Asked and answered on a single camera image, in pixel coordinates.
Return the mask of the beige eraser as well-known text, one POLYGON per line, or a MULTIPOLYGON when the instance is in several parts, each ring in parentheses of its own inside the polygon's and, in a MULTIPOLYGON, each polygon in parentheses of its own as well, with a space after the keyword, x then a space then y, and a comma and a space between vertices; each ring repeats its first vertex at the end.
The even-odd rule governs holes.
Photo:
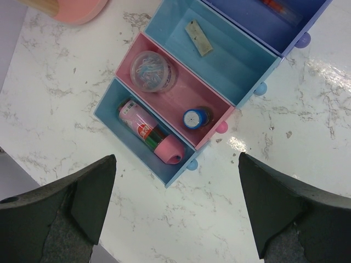
POLYGON ((211 43, 196 20, 191 20, 185 30, 202 57, 213 51, 211 43))

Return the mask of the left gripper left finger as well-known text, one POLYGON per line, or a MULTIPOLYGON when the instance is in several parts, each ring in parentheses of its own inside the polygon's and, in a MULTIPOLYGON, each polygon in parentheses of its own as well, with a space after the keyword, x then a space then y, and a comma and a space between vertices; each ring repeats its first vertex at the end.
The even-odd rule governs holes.
POLYGON ((1 262, 90 262, 116 175, 116 157, 1 200, 1 262))

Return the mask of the purple blue bin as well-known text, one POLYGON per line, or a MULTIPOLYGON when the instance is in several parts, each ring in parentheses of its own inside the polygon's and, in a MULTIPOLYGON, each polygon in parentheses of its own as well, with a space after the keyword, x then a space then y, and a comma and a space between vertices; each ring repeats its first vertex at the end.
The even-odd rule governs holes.
POLYGON ((303 17, 292 25, 259 0, 212 0, 205 3, 241 30, 284 58, 294 48, 305 48, 311 42, 309 29, 329 6, 328 0, 285 0, 303 17))

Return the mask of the blue glue stick grey cap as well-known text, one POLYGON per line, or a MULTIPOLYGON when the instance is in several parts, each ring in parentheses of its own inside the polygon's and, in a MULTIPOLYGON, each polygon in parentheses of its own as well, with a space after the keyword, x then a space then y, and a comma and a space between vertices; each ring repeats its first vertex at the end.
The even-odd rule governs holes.
POLYGON ((199 106, 184 112, 183 123, 188 129, 195 130, 208 125, 212 117, 213 113, 210 108, 199 106))

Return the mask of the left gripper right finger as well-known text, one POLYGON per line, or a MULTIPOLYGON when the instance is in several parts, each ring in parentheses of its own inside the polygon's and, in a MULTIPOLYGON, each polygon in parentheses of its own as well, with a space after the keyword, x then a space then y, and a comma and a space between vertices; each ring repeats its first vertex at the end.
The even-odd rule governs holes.
POLYGON ((252 233, 264 262, 350 262, 350 198, 239 155, 252 233))

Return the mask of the pink cap glue stick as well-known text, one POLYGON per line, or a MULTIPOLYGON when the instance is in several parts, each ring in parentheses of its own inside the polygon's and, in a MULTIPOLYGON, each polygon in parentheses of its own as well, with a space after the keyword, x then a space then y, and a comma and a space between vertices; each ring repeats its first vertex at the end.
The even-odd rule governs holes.
POLYGON ((119 105, 118 116, 164 163, 175 165, 183 159, 183 144, 173 134, 163 131, 157 120, 133 99, 119 105))

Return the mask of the clear purple round container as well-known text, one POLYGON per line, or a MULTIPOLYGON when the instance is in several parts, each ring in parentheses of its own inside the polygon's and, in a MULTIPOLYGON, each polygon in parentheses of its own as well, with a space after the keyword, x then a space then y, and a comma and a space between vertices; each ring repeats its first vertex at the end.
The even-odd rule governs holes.
POLYGON ((167 57, 144 51, 132 60, 130 77, 132 83, 143 92, 165 93, 174 87, 178 71, 167 57))

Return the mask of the red pen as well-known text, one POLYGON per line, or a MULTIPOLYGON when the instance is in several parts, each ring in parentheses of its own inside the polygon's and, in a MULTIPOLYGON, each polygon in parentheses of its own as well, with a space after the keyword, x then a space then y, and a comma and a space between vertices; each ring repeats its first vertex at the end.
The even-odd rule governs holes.
POLYGON ((292 25, 297 26, 303 19, 300 13, 290 8, 283 1, 261 0, 261 2, 292 25))

